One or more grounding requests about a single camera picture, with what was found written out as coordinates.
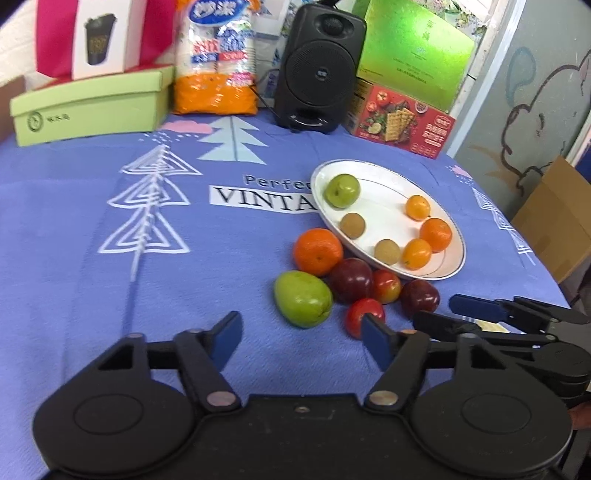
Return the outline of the orange small tangerine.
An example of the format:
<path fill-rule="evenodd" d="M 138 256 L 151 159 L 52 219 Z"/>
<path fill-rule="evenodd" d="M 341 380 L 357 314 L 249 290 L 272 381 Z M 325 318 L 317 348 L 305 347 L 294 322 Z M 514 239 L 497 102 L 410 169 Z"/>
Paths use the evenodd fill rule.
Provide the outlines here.
<path fill-rule="evenodd" d="M 419 237 L 429 244 L 433 253 L 439 253 L 451 244 L 453 231 L 444 220 L 429 218 L 422 224 Z"/>

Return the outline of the orange paper cup pack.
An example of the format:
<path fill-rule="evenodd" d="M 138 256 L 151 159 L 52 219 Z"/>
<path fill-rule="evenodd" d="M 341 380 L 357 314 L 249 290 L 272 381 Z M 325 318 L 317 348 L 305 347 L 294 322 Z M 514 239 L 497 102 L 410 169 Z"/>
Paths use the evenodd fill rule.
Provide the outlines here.
<path fill-rule="evenodd" d="M 173 111 L 254 115 L 259 1 L 176 3 Z"/>

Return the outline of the oval green fruit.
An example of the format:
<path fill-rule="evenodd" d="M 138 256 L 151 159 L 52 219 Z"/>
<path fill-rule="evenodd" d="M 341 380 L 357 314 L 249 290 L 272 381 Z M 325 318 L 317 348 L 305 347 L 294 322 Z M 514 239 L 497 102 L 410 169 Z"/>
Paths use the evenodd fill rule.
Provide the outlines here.
<path fill-rule="evenodd" d="M 281 315 L 301 329 L 317 327 L 332 312 L 332 292 L 322 279 L 303 271 L 283 272 L 273 285 Z"/>

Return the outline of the blue patterned tablecloth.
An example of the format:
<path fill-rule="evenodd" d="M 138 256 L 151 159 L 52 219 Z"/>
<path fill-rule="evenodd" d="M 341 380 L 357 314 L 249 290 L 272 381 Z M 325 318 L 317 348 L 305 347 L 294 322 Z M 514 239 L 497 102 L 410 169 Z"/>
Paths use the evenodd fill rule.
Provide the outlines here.
<path fill-rule="evenodd" d="M 293 133 L 267 115 L 172 118 L 166 131 L 1 146 L 1 475 L 45 471 L 38 406 L 120 337 L 207 329 L 231 310 L 245 336 L 224 374 L 239 395 L 363 394 L 379 376 L 335 306 L 321 326 L 281 317 L 273 283 L 297 237 L 322 226 L 311 174 L 371 162 L 419 185 L 466 242 L 443 299 L 564 297 L 483 189 L 435 160 L 353 137 Z"/>

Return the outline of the small orange kumquat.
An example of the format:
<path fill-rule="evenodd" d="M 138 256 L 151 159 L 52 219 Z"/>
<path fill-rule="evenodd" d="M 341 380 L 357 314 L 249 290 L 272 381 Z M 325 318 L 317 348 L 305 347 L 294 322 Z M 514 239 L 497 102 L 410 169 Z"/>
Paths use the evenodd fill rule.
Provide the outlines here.
<path fill-rule="evenodd" d="M 431 216 L 431 205 L 425 197 L 413 195 L 406 202 L 405 212 L 411 219 L 422 222 Z"/>

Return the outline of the red yellow small apple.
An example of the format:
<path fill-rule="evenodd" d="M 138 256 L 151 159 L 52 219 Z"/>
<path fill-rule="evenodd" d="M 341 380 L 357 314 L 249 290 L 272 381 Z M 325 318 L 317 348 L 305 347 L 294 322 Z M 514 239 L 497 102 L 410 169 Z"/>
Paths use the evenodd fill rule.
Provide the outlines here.
<path fill-rule="evenodd" d="M 372 297 L 383 305 L 391 304 L 399 299 L 402 283 L 397 275 L 388 270 L 373 272 Z"/>

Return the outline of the dark red plum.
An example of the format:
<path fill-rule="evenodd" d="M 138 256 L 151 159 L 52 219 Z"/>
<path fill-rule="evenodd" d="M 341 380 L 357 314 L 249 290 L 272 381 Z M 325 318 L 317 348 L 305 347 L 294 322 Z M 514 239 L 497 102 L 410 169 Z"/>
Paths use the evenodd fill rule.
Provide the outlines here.
<path fill-rule="evenodd" d="M 415 279 L 403 286 L 399 301 L 405 316 L 412 319 L 421 311 L 434 313 L 440 305 L 441 296 L 431 283 Z"/>

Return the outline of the red cracker box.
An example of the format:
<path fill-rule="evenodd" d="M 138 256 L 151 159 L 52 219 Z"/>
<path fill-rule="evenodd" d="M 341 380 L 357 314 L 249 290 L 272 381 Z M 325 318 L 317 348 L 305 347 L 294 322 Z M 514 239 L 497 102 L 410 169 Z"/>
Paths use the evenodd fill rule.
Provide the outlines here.
<path fill-rule="evenodd" d="M 344 126 L 353 136 L 436 159 L 455 119 L 426 103 L 356 78 Z"/>

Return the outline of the brown longan fruit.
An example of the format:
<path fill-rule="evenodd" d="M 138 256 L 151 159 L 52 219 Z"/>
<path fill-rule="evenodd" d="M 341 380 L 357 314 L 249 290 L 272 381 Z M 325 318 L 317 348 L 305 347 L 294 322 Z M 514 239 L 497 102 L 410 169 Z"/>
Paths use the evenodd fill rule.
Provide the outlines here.
<path fill-rule="evenodd" d="M 349 212 L 339 222 L 339 229 L 349 239 L 360 238 L 366 231 L 366 221 L 359 213 Z"/>
<path fill-rule="evenodd" d="M 391 239 L 380 240 L 374 248 L 374 257 L 385 265 L 398 263 L 401 255 L 401 248 Z"/>

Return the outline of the red cherry tomato fruit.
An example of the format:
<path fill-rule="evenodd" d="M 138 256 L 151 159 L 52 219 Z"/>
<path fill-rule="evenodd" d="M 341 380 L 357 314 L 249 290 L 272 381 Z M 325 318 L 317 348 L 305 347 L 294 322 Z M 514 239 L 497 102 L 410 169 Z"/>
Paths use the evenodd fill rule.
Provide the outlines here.
<path fill-rule="evenodd" d="M 362 338 L 362 321 L 366 314 L 373 315 L 382 323 L 386 322 L 386 313 L 383 305 L 376 299 L 363 298 L 351 306 L 346 312 L 345 329 L 349 336 L 356 340 Z"/>

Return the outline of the large orange tangerine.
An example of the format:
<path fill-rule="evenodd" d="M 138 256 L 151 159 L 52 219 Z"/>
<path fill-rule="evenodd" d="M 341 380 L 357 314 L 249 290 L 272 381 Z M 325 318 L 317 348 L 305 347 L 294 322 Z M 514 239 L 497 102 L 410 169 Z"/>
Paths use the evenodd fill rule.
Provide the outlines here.
<path fill-rule="evenodd" d="M 297 238 L 293 249 L 294 264 L 305 273 L 325 277 L 344 258 L 341 241 L 332 231 L 315 228 Z"/>

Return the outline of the round green apple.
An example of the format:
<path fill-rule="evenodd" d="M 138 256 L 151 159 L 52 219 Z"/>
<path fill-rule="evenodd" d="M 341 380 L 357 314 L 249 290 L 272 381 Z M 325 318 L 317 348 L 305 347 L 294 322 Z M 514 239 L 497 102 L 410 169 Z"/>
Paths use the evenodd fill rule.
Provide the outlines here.
<path fill-rule="evenodd" d="M 359 199 L 361 185 L 355 176 L 339 174 L 325 187 L 324 198 L 332 207 L 346 209 Z"/>

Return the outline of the floral wall cloth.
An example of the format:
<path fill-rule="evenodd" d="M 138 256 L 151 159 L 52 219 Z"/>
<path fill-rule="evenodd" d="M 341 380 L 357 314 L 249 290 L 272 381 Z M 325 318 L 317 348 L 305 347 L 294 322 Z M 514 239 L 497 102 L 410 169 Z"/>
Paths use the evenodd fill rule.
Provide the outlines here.
<path fill-rule="evenodd" d="M 493 1 L 432 1 L 430 8 L 446 22 L 474 39 L 487 31 Z"/>

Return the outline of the pink paper bag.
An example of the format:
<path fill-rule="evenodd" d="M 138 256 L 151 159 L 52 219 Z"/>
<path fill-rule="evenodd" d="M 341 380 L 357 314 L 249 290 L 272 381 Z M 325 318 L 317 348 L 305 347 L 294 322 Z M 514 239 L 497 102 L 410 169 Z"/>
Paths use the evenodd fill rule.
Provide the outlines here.
<path fill-rule="evenodd" d="M 77 0 L 39 0 L 36 15 L 37 71 L 52 78 L 70 77 Z M 139 65 L 154 63 L 173 43 L 175 2 L 148 0 Z"/>

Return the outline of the blue bedding poster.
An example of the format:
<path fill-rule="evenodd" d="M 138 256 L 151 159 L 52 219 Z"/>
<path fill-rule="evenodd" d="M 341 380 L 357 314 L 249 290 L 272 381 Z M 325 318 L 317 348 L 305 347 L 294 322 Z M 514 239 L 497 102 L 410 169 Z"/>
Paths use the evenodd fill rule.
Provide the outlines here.
<path fill-rule="evenodd" d="M 287 37 L 297 10 L 304 1 L 263 0 L 254 19 L 256 72 L 259 77 L 280 66 Z"/>

